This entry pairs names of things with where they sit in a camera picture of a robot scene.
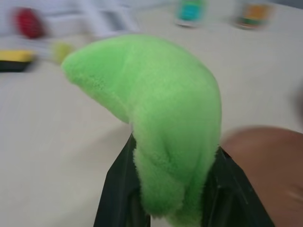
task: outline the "brown object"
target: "brown object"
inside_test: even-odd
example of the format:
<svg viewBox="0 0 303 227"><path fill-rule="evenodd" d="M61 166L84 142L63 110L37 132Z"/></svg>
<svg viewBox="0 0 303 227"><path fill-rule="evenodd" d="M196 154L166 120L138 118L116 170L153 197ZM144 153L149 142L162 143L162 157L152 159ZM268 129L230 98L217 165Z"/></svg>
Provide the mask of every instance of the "brown object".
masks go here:
<svg viewBox="0 0 303 227"><path fill-rule="evenodd" d="M303 134L247 128L222 147L244 170L276 227L303 227Z"/></svg>

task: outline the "black holder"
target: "black holder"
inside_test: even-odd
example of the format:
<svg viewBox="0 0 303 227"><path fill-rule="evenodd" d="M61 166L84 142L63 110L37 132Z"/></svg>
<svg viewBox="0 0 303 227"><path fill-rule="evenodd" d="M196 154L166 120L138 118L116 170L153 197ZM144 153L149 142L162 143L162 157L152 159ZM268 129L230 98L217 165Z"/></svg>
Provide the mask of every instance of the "black holder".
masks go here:
<svg viewBox="0 0 303 227"><path fill-rule="evenodd" d="M131 135L109 169L94 227L150 227L140 203ZM202 227L274 227L242 169L221 148L203 189Z"/></svg>

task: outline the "white surface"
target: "white surface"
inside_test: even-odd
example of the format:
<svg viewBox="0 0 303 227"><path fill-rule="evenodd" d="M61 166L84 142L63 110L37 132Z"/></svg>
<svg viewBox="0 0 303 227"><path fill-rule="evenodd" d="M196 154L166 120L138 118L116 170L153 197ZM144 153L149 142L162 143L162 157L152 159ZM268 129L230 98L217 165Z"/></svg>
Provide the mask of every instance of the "white surface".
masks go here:
<svg viewBox="0 0 303 227"><path fill-rule="evenodd" d="M175 26L171 8L138 20L145 33L181 44L214 73L223 132L250 124L302 131L292 96L303 80L303 11L279 6L264 31L251 32L227 24L227 8L199 29ZM1 39L0 48L9 42ZM129 134L50 62L0 74L0 226L92 227L106 172Z"/></svg>

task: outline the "green fabric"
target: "green fabric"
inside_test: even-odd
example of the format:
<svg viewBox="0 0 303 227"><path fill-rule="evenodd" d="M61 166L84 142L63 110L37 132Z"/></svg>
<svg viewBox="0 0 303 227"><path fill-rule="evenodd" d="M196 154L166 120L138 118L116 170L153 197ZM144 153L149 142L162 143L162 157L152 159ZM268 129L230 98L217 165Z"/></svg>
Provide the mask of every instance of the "green fabric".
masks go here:
<svg viewBox="0 0 303 227"><path fill-rule="evenodd" d="M92 43L62 67L72 83L133 126L145 210L174 226L199 226L221 131L211 72L181 47L148 35Z"/></svg>

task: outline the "red ball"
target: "red ball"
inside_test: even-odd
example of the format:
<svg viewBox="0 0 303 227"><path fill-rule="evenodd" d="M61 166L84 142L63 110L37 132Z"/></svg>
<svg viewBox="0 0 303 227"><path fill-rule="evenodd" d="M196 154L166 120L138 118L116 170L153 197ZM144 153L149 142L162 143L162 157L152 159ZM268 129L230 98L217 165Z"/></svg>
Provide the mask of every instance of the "red ball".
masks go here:
<svg viewBox="0 0 303 227"><path fill-rule="evenodd" d="M17 30L29 39L37 39L45 35L42 20L30 8L20 8L15 16Z"/></svg>

